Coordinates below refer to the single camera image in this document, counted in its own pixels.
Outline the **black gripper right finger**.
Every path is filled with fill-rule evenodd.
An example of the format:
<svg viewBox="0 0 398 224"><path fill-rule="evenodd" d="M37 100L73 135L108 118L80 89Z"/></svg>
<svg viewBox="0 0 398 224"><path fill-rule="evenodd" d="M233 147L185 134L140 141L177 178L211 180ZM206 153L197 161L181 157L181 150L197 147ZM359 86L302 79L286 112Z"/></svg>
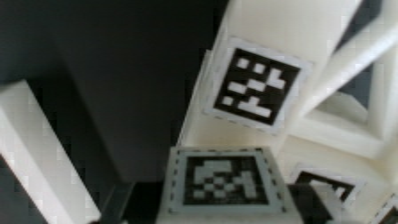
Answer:
<svg viewBox="0 0 398 224"><path fill-rule="evenodd" d="M332 187L298 183L288 189L304 224L343 224L343 205Z"/></svg>

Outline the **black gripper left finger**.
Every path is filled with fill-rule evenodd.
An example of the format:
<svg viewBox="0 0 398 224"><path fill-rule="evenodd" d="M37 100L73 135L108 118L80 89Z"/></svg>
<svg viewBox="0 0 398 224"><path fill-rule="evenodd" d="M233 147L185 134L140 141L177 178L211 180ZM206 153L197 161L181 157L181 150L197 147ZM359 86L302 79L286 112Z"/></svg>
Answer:
<svg viewBox="0 0 398 224"><path fill-rule="evenodd" d="M154 224L163 182L124 182L114 185L99 219L90 224Z"/></svg>

